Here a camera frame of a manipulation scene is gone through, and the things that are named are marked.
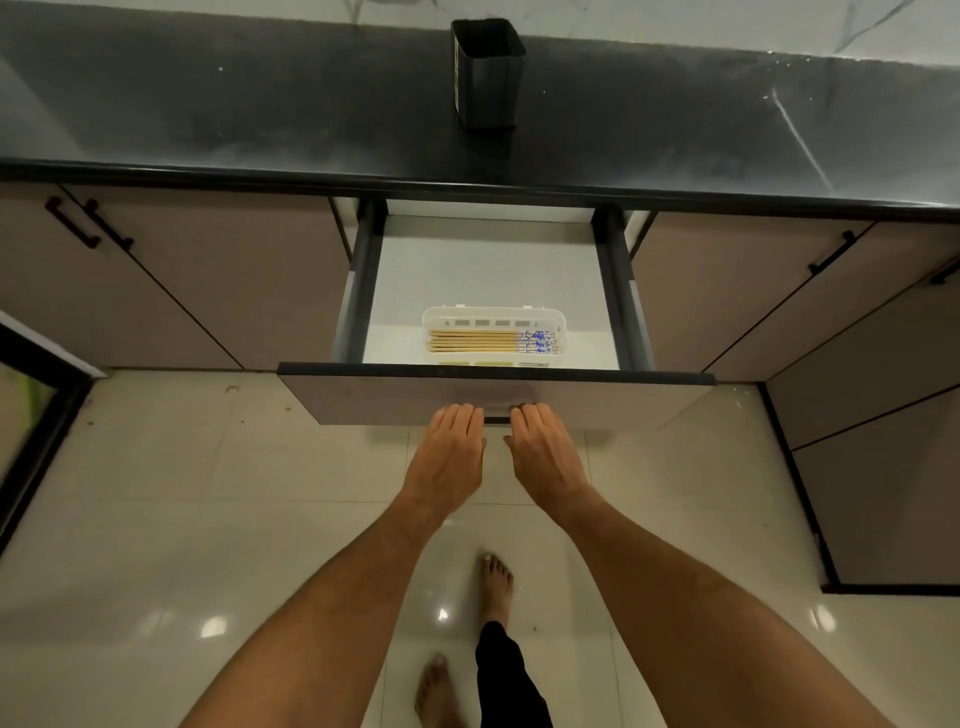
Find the black cabinet handle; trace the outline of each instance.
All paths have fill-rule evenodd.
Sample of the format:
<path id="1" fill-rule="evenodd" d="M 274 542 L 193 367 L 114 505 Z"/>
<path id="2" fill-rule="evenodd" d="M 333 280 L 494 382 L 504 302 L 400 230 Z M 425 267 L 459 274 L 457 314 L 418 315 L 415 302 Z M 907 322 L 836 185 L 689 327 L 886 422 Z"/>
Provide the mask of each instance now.
<path id="1" fill-rule="evenodd" d="M 949 266 L 930 279 L 931 285 L 943 285 L 947 279 L 957 271 L 960 271 L 960 259 L 954 260 Z"/>
<path id="2" fill-rule="evenodd" d="M 105 232 L 110 240 L 119 245 L 125 251 L 128 251 L 133 245 L 133 238 L 123 237 L 120 235 L 120 233 L 114 230 L 109 223 L 104 220 L 104 218 L 97 214 L 98 209 L 100 209 L 100 203 L 98 203 L 96 200 L 87 200 L 86 205 L 84 205 L 84 212 L 93 222 L 97 224 L 100 230 Z"/>
<path id="3" fill-rule="evenodd" d="M 60 224 L 71 231 L 74 235 L 80 238 L 80 242 L 87 246 L 91 251 L 94 250 L 98 245 L 100 245 L 100 238 L 96 235 L 87 235 L 84 231 L 77 227 L 77 224 L 71 220 L 69 217 L 63 214 L 63 211 L 60 209 L 60 205 L 63 204 L 63 200 L 59 197 L 51 197 L 47 200 L 47 204 L 44 205 L 47 212 L 56 217 Z"/>
<path id="4" fill-rule="evenodd" d="M 810 269 L 810 273 L 814 276 L 823 273 L 830 264 L 853 247 L 853 243 L 856 242 L 856 235 L 853 234 L 853 231 L 843 231 L 843 245 L 837 248 L 829 257 L 822 263 L 810 263 L 806 267 Z"/>

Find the marble wall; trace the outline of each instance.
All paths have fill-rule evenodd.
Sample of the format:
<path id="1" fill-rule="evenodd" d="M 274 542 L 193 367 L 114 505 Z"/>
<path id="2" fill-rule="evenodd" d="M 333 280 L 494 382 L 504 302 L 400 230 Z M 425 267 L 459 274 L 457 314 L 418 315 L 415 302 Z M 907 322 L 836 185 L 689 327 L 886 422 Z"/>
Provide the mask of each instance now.
<path id="1" fill-rule="evenodd" d="M 510 18 L 522 36 L 960 64 L 958 0 L 57 1 L 414 28 L 497 15 Z"/>

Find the open drawer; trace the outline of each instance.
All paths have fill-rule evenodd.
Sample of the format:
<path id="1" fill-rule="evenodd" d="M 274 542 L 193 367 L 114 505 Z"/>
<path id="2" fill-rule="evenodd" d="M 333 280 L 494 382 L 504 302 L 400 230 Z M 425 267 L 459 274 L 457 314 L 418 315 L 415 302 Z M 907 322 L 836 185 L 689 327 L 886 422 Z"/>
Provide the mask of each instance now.
<path id="1" fill-rule="evenodd" d="M 433 363 L 422 317 L 440 305 L 560 310 L 563 367 Z M 615 209 L 559 223 L 390 215 L 366 202 L 331 359 L 277 371 L 323 425 L 423 425 L 455 401 L 496 423 L 544 401 L 569 427 L 650 429 L 714 383 L 656 371 Z"/>

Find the black container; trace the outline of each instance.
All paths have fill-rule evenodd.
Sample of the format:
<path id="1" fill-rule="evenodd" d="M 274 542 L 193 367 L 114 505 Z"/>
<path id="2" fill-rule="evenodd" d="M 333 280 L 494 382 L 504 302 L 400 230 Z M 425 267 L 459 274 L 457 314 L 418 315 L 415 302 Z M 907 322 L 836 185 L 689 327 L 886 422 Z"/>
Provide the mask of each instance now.
<path id="1" fill-rule="evenodd" d="M 516 97 L 527 55 L 514 26 L 502 17 L 454 20 L 453 104 L 468 130 L 516 125 Z"/>

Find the person's left arm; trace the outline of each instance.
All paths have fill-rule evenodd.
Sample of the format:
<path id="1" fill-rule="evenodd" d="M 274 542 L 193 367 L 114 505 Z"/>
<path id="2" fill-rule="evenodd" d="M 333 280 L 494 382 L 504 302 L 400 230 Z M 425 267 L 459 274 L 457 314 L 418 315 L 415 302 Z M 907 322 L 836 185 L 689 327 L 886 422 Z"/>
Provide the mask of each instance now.
<path id="1" fill-rule="evenodd" d="M 181 728 L 355 728 L 394 633 L 417 559 L 480 486 L 483 410 L 434 415 L 386 511 L 247 640 Z"/>

